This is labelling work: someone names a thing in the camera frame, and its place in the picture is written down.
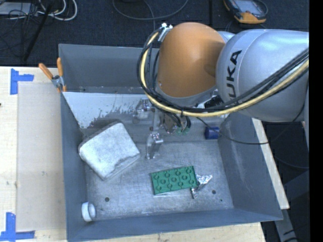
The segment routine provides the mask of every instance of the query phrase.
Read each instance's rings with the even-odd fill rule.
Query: white sponge
[[[127,168],[140,152],[121,122],[114,122],[79,145],[79,154],[102,179]]]

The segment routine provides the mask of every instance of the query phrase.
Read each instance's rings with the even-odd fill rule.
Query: blue tape
[[[33,75],[19,75],[19,71],[11,68],[10,94],[18,93],[18,82],[32,82],[33,80]]]
[[[11,212],[6,213],[6,231],[0,233],[0,241],[15,242],[17,239],[31,239],[34,236],[35,231],[16,233],[16,215]]]

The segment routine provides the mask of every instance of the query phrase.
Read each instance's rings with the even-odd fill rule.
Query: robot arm
[[[147,55],[161,33],[162,28],[147,41],[138,64],[138,80],[156,107],[196,117],[239,111],[267,122],[304,120],[308,32],[255,29],[233,35],[203,24],[179,24],[163,37],[154,64],[158,85],[150,87]],[[214,94],[222,104],[197,107]]]

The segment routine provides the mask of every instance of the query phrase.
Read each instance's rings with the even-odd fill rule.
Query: crumpled aluminum foil
[[[191,188],[192,197],[196,198],[199,195],[199,191],[212,179],[212,175],[195,175],[199,183],[198,187]]]

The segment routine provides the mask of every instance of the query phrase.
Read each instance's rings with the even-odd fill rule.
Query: orange clamp handle
[[[57,58],[57,68],[59,70],[59,76],[63,76],[63,66],[62,66],[62,60],[60,57]]]
[[[43,64],[40,63],[38,67],[44,72],[44,74],[51,80],[53,78],[52,73],[49,71],[49,69]]]

